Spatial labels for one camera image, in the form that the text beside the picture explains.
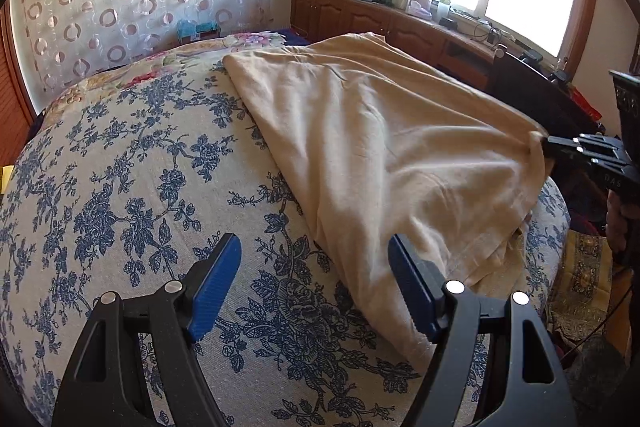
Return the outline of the person's right hand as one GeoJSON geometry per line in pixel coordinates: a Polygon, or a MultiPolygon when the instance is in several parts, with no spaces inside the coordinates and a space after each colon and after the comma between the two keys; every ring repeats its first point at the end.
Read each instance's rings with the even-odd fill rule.
{"type": "Polygon", "coordinates": [[[613,191],[608,192],[608,213],[606,214],[606,239],[613,253],[620,253],[627,247],[631,235],[639,228],[639,207],[624,204],[613,191]]]}

